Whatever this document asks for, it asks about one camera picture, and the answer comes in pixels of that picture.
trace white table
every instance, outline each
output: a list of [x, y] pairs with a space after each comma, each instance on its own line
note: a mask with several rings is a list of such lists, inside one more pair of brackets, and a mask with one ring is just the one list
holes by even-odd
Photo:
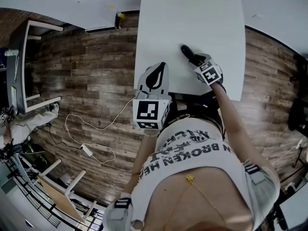
[[280, 205], [289, 229], [292, 229], [308, 218], [308, 183]]
[[189, 68], [181, 44], [210, 54], [222, 68], [229, 97], [241, 99], [245, 68], [241, 0], [141, 0], [134, 88], [146, 68], [166, 62], [170, 92], [210, 91]]

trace shoe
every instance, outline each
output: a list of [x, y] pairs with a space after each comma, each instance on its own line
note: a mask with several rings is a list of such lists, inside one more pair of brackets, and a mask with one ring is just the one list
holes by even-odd
[[58, 116], [59, 116], [59, 105], [57, 104], [57, 103], [54, 103], [53, 104], [53, 109], [52, 109], [52, 111], [51, 112], [53, 112], [54, 114], [56, 114], [56, 117], [55, 118], [58, 118]]

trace power adapter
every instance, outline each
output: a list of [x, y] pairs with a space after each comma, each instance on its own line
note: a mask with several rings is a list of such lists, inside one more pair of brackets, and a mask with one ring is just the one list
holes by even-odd
[[93, 152], [90, 151], [90, 149], [85, 145], [85, 144], [82, 144], [81, 145], [81, 149], [85, 151], [85, 153], [88, 155], [88, 156], [92, 156], [93, 155]]
[[300, 139], [300, 141], [296, 145], [296, 149], [299, 149], [299, 147], [302, 145], [303, 139]]

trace white cable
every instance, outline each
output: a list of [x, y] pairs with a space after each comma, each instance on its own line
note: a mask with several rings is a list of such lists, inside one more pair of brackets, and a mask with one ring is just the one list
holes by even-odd
[[19, 152], [19, 154], [36, 154], [36, 153], [42, 153], [42, 152], [29, 152], [29, 153], [21, 153], [21, 152]]
[[286, 154], [284, 154], [283, 156], [281, 156], [279, 159], [277, 159], [275, 162], [271, 163], [271, 164], [274, 164], [274, 163], [277, 163], [280, 159], [282, 159], [284, 156], [287, 156], [292, 150], [293, 148], [295, 148], [296, 146], [293, 146]]
[[78, 142], [77, 140], [75, 140], [75, 139], [70, 135], [66, 122], [67, 122], [68, 117], [72, 115], [72, 116], [77, 116], [77, 117], [79, 117], [84, 123], [90, 125], [91, 127], [95, 128], [95, 129], [97, 129], [97, 130], [106, 130], [108, 127], [110, 127], [110, 126], [116, 121], [116, 119], [118, 118], [118, 116], [124, 111], [124, 109], [126, 108], [126, 106], [127, 106], [133, 99], [135, 99], [135, 98], [132, 98], [131, 100], [129, 100], [128, 103], [124, 106], [124, 108], [120, 111], [120, 113], [114, 118], [114, 120], [112, 121], [112, 123], [110, 123], [110, 124], [109, 124], [108, 126], [106, 126], [105, 128], [97, 128], [97, 127], [93, 126], [92, 124], [86, 122], [84, 119], [82, 119], [82, 117], [80, 117], [80, 116], [78, 116], [78, 115], [68, 114], [67, 117], [66, 117], [66, 119], [65, 119], [65, 128], [66, 128], [66, 131], [67, 131], [69, 137], [70, 137], [73, 141], [75, 141], [76, 143], [78, 143], [78, 144], [84, 144], [84, 145], [98, 145], [98, 146], [101, 146], [101, 147], [108, 148], [108, 149], [110, 149], [110, 150], [113, 152], [114, 158], [113, 158], [113, 159], [108, 159], [108, 160], [106, 160], [105, 162], [101, 162], [101, 161], [97, 160], [96, 157], [92, 155], [92, 157], [93, 157], [96, 161], [98, 161], [99, 163], [104, 164], [104, 163], [107, 163], [107, 162], [109, 162], [109, 161], [115, 160], [115, 158], [116, 158], [115, 155], [116, 155], [116, 154], [115, 154], [114, 150], [111, 149], [110, 147], [105, 146], [105, 145], [101, 145], [101, 144], [95, 144], [95, 143], [80, 143], [80, 142]]

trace white chair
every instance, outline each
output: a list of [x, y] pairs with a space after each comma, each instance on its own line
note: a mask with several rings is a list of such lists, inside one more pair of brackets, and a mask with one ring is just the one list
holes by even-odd
[[70, 215], [72, 218], [86, 222], [89, 217], [91, 211], [93, 210], [96, 201], [92, 203], [90, 209], [87, 211], [86, 215], [82, 217], [80, 213], [76, 210], [74, 204], [69, 199], [70, 195], [74, 193], [72, 191], [73, 187], [80, 181], [80, 179], [86, 173], [85, 170], [81, 171], [81, 173], [72, 181], [72, 183], [66, 188], [60, 188], [58, 184], [56, 184], [53, 180], [49, 179], [46, 175], [53, 170], [59, 163], [61, 163], [61, 159], [58, 159], [55, 163], [53, 163], [48, 169], [38, 175], [38, 179], [33, 183], [36, 184], [38, 181], [42, 184], [48, 196], [54, 201], [57, 208], [62, 210], [66, 214]]

